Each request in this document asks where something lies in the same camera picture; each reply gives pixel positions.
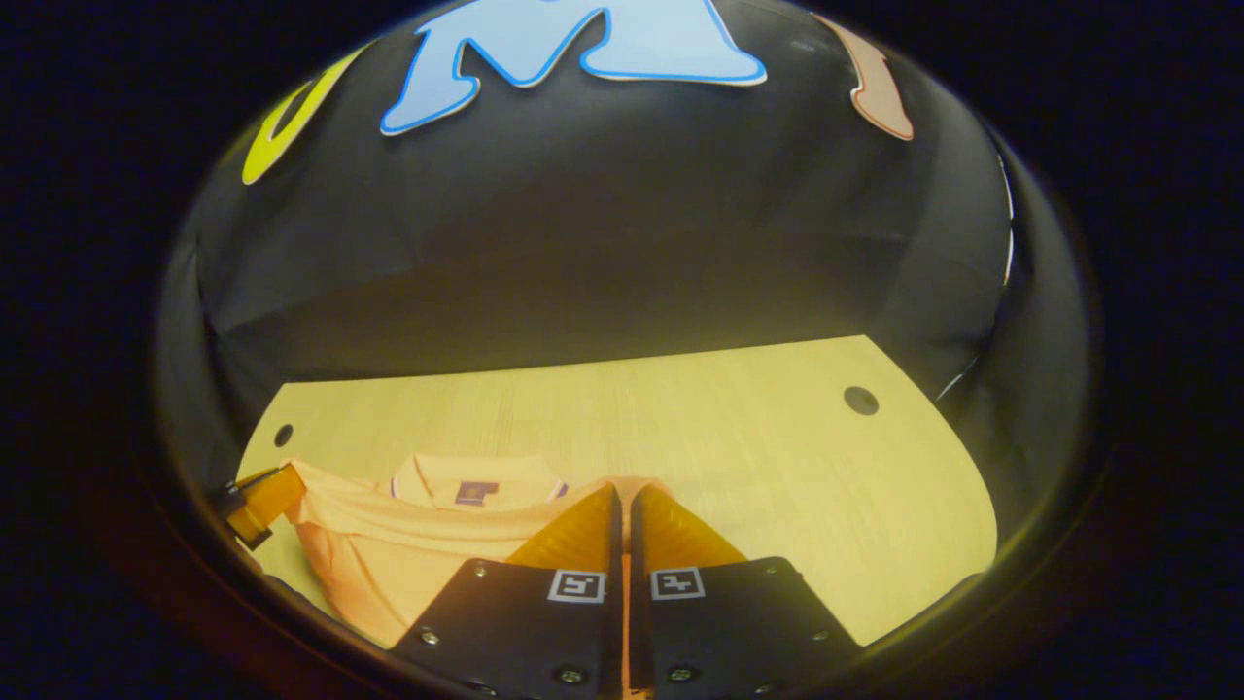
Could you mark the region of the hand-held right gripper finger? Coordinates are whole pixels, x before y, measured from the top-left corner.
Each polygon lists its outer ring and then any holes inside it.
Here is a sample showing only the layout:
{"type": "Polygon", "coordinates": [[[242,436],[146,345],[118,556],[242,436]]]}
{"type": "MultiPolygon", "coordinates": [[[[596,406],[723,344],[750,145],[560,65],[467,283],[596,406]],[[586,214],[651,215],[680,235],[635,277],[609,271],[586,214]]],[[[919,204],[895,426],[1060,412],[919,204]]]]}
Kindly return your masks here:
{"type": "Polygon", "coordinates": [[[616,698],[622,535],[617,489],[605,484],[508,558],[463,563],[393,655],[469,698],[616,698]]]}
{"type": "Polygon", "coordinates": [[[636,494],[631,688],[649,699],[804,699],[860,654],[787,560],[741,555],[661,487],[636,494]]]}

